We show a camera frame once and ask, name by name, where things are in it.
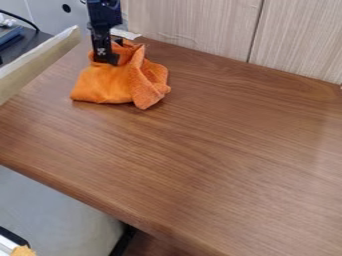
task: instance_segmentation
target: floor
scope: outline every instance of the floor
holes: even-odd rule
[[[107,256],[122,233],[110,216],[2,166],[0,226],[42,256]]]

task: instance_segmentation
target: wooden table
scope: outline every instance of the wooden table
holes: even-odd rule
[[[163,102],[72,102],[84,41],[0,108],[0,164],[193,255],[341,256],[339,86],[142,41]]]

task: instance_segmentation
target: wood grain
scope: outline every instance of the wood grain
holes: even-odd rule
[[[145,37],[246,61],[261,0],[128,0]]]
[[[266,0],[251,62],[342,83],[342,1]]]
[[[84,41],[0,108],[0,164],[194,255],[340,256],[340,88],[142,41],[163,102],[70,101]]]

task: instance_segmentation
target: orange towel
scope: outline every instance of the orange towel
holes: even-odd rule
[[[93,62],[82,71],[74,90],[73,100],[95,103],[134,102],[140,109],[147,109],[171,91],[166,84],[168,70],[145,59],[145,46],[124,42],[113,43],[113,51],[120,54],[118,66]]]

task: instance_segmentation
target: orange cloth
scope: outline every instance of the orange cloth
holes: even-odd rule
[[[113,43],[113,51],[120,54],[118,66],[93,62],[82,71],[74,90],[73,100],[95,103],[134,102],[140,109],[147,109],[171,91],[167,86],[168,70],[145,59],[145,46],[124,42]]]

